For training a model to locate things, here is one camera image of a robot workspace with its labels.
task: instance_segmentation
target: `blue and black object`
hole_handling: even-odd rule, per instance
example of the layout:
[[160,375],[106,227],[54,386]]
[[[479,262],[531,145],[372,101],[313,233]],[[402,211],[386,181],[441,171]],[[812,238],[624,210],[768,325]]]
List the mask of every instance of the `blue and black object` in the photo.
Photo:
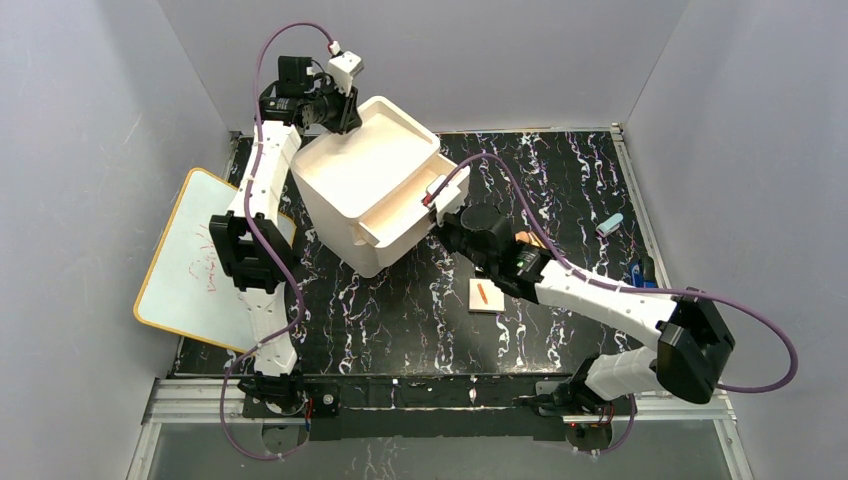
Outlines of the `blue and black object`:
[[657,288],[657,277],[654,273],[654,259],[640,258],[630,265],[630,278],[634,287]]

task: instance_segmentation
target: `orange object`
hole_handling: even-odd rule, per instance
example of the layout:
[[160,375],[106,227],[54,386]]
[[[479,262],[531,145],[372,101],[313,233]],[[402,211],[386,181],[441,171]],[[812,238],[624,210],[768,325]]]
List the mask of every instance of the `orange object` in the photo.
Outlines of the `orange object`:
[[486,292],[484,292],[484,291],[483,291],[483,284],[482,284],[482,283],[478,283],[478,284],[477,284],[477,290],[479,290],[479,291],[480,291],[480,296],[481,296],[481,297],[483,297],[483,303],[485,303],[486,305],[488,305],[488,304],[489,304],[489,301],[488,301],[488,300],[486,300]]

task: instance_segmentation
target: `light blue eraser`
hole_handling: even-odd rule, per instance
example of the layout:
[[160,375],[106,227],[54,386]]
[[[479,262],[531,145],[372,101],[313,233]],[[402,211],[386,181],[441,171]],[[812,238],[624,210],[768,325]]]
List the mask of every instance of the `light blue eraser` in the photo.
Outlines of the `light blue eraser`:
[[598,235],[606,237],[612,232],[618,230],[618,227],[621,226],[621,222],[623,221],[624,215],[616,213],[608,218],[604,223],[598,225],[598,228],[596,228],[595,231],[598,232]]

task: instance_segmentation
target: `gray backdrop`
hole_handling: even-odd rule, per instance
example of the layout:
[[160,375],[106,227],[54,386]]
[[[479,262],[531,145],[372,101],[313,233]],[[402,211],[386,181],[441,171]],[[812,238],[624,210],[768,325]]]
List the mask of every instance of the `gray backdrop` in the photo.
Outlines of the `gray backdrop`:
[[[785,390],[735,395],[757,478],[848,468],[848,7],[695,0],[627,125],[672,281],[773,316],[799,347]],[[728,315],[727,381],[778,379],[782,345]]]
[[[252,132],[257,52],[275,29],[321,23],[383,95],[434,131],[609,126],[627,118],[688,0],[159,0],[231,130]],[[326,61],[314,31],[269,51]]]
[[133,302],[228,135],[154,0],[2,2],[0,90],[0,477],[124,478],[177,344]]

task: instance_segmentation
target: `marble tabletop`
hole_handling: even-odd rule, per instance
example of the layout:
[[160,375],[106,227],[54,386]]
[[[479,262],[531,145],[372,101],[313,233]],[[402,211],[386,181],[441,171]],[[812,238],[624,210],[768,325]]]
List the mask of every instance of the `marble tabletop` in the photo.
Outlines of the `marble tabletop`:
[[[537,218],[573,262],[615,279],[646,256],[634,206],[608,131],[451,133],[442,153],[455,162],[480,152],[501,156]],[[238,183],[250,144],[239,145],[229,181]],[[514,187],[497,165],[472,167],[469,203],[490,203],[528,228]],[[573,372],[594,353],[639,344],[565,309],[507,298],[501,315],[468,312],[471,263],[448,255],[432,236],[376,277],[342,263],[312,229],[289,176],[281,210],[295,219],[303,254],[296,274],[307,314],[293,335],[305,374],[428,375]],[[621,228],[602,239],[595,226],[615,213]],[[217,376],[235,353],[185,339],[171,374]],[[249,371],[248,363],[240,371]]]

